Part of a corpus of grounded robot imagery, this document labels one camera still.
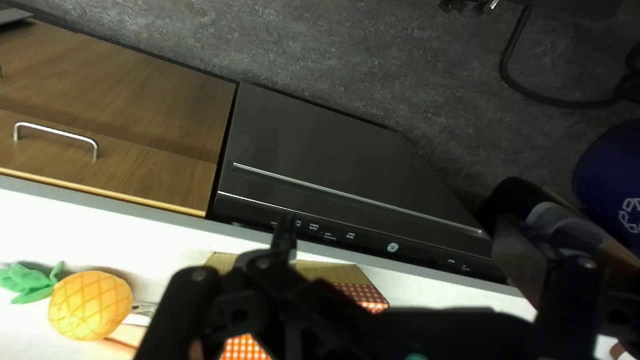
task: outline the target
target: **gray carpet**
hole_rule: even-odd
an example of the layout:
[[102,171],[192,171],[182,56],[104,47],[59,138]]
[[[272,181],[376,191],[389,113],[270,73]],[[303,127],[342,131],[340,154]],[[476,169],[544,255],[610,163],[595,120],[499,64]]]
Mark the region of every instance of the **gray carpet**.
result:
[[[274,86],[407,134],[467,200],[504,175],[570,194],[580,152],[640,106],[559,109],[499,78],[519,17],[444,13],[436,0],[21,0],[71,23],[223,75]],[[514,56],[529,86],[601,98],[640,40],[640,1],[609,21],[537,11]]]

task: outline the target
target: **desk surface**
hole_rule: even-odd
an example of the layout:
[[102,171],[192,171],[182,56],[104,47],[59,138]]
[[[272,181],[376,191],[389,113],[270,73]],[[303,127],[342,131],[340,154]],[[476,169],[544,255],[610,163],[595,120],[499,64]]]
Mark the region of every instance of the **desk surface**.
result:
[[[123,274],[136,300],[157,301],[169,278],[185,265],[204,264],[210,251],[264,248],[269,233],[182,218],[142,206],[100,200],[69,189],[0,175],[2,262],[66,262],[69,270],[109,267]],[[393,306],[491,306],[522,317],[534,307],[504,287],[482,287],[444,271],[390,270],[389,262],[324,245],[303,243],[298,258],[359,262]],[[114,358],[104,346],[60,337],[47,323],[47,301],[11,306],[0,290],[2,358]]]

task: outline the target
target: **power cord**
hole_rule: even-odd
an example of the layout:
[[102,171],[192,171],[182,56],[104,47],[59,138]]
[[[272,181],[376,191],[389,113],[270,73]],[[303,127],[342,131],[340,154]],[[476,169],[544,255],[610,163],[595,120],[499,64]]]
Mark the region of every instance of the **power cord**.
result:
[[527,86],[522,86],[508,69],[508,64],[516,51],[516,45],[520,41],[520,35],[530,20],[530,13],[533,13],[533,5],[525,5],[522,11],[520,11],[520,17],[516,21],[516,27],[513,32],[513,35],[508,37],[507,41],[507,47],[502,51],[502,57],[500,57],[500,78],[502,81],[507,81],[513,90],[520,91],[522,96],[530,98],[530,100],[537,100],[540,104],[547,104],[547,106],[556,106],[556,108],[572,108],[572,109],[593,109],[593,108],[609,108],[609,106],[614,106],[616,101],[621,101],[622,98],[618,96],[618,91],[614,90],[613,96],[609,98],[601,98],[601,100],[563,100],[563,98],[553,98],[553,96],[547,96],[547,94],[540,94],[537,90],[530,90]]

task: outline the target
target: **wooden cabinet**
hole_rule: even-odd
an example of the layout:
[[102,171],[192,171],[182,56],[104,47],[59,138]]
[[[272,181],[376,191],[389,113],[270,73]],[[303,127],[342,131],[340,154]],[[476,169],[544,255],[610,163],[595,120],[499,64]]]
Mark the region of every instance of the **wooden cabinet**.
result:
[[0,173],[207,214],[235,81],[42,21],[0,29],[0,66]]

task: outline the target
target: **drawer handle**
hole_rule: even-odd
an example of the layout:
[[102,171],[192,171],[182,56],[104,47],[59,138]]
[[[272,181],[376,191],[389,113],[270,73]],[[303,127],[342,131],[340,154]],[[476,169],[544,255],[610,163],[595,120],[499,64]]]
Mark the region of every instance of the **drawer handle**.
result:
[[79,134],[74,134],[74,131],[65,131],[65,130],[48,127],[48,125],[38,125],[38,124],[32,124],[32,121],[17,121],[17,124],[15,124],[15,141],[21,141],[21,127],[32,127],[32,130],[40,130],[40,131],[48,131],[48,134],[57,134],[57,135],[63,135],[63,138],[72,138],[72,140],[91,143],[93,150],[95,150],[95,162],[99,160],[100,146],[99,146],[96,140],[93,140],[93,138],[88,138],[88,135],[79,135]]

